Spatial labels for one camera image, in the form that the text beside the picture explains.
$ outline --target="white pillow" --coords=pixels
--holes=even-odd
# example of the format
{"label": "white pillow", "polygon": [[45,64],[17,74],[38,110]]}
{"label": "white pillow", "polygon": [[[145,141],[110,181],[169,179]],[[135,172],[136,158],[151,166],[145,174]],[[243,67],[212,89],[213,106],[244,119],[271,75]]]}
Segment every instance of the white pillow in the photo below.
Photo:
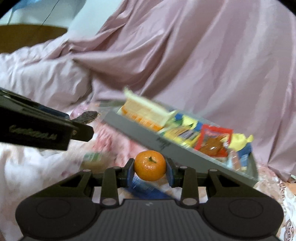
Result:
{"label": "white pillow", "polygon": [[86,0],[85,5],[69,25],[68,32],[80,37],[92,37],[121,4],[121,0]]}

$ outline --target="red package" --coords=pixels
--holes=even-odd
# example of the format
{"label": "red package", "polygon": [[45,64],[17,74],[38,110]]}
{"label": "red package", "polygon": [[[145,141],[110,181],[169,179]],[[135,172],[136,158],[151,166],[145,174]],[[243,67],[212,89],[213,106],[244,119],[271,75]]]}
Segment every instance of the red package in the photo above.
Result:
{"label": "red package", "polygon": [[232,133],[231,129],[203,125],[195,149],[211,157],[227,157],[224,143],[230,144]]}

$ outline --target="mandarin orange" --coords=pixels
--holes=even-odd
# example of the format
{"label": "mandarin orange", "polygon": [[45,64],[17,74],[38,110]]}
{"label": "mandarin orange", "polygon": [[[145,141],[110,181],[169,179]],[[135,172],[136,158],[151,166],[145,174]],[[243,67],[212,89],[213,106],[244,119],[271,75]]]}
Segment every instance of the mandarin orange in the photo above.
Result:
{"label": "mandarin orange", "polygon": [[166,162],[162,154],[147,150],[140,152],[134,163],[135,173],[144,181],[154,182],[162,178],[166,171]]}

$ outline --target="screw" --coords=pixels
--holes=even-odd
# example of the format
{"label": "screw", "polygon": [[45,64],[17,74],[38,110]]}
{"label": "screw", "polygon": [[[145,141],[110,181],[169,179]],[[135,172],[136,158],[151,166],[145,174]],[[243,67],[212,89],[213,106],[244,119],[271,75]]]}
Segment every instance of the screw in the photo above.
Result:
{"label": "screw", "polygon": [[185,199],[183,199],[182,202],[186,206],[193,206],[193,205],[197,204],[197,201],[194,198],[185,198]]}
{"label": "screw", "polygon": [[116,200],[114,198],[105,198],[102,203],[106,206],[113,206],[116,204]]}

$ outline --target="pink bedsheet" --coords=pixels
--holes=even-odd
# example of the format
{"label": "pink bedsheet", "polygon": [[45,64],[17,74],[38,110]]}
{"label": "pink bedsheet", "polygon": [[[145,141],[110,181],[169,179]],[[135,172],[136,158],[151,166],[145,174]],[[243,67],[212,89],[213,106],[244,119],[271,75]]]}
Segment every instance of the pink bedsheet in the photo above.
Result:
{"label": "pink bedsheet", "polygon": [[296,164],[295,16],[277,0],[124,0],[90,39],[0,54],[0,86],[59,110],[122,88],[254,134],[283,180]]}

